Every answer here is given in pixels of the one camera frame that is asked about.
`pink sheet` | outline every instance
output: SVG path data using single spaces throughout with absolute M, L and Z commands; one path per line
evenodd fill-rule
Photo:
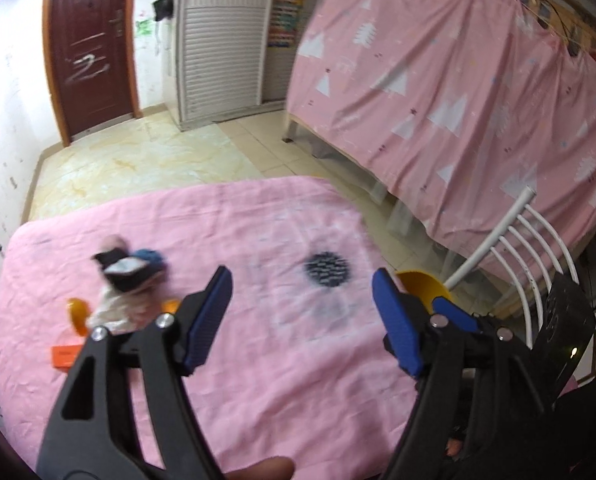
M 109 234 L 164 254 L 163 297 L 204 288 L 219 264 L 233 272 L 208 363 L 185 380 L 223 470 L 273 455 L 296 460 L 299 480 L 363 479 L 385 466 L 416 393 L 382 348 L 370 279 L 383 260 L 360 213 L 308 177 L 155 192 L 14 234 L 0 278 L 0 405 L 27 463 L 65 377 L 49 349 L 68 332 L 66 299 L 96 301 L 102 279 L 90 257 Z M 340 286 L 304 271 L 326 251 L 350 265 Z M 132 396 L 144 455 L 160 464 L 137 374 Z
M 596 224 L 596 62 L 518 0 L 323 0 L 286 106 L 465 256 L 525 186 L 569 247 Z

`black patterned circle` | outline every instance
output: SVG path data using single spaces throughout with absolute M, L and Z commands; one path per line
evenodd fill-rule
M 314 254 L 304 264 L 304 270 L 314 282 L 333 288 L 349 280 L 349 263 L 336 253 Z

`marble tile floor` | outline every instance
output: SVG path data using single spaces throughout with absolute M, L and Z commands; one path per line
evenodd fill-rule
M 362 212 L 392 269 L 423 269 L 440 275 L 444 255 L 422 225 L 414 222 L 405 237 L 390 232 L 395 199 L 387 196 L 376 203 L 372 198 L 375 179 L 341 154 L 313 158 L 309 131 L 299 128 L 296 142 L 284 143 L 285 120 L 279 111 L 181 132 L 169 113 L 162 112 L 91 134 L 44 162 L 30 220 L 167 187 L 318 176 L 328 179 Z M 477 277 L 461 284 L 454 296 L 466 310 L 484 314 L 500 293 Z

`dark red door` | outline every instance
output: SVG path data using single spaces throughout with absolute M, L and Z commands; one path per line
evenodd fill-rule
M 131 113 L 125 0 L 52 0 L 51 48 L 70 136 Z

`pink curtain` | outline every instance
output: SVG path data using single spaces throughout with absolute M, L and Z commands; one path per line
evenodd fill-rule
M 323 0 L 287 109 L 463 255 L 524 186 L 569 247 L 596 224 L 596 62 L 518 0 Z

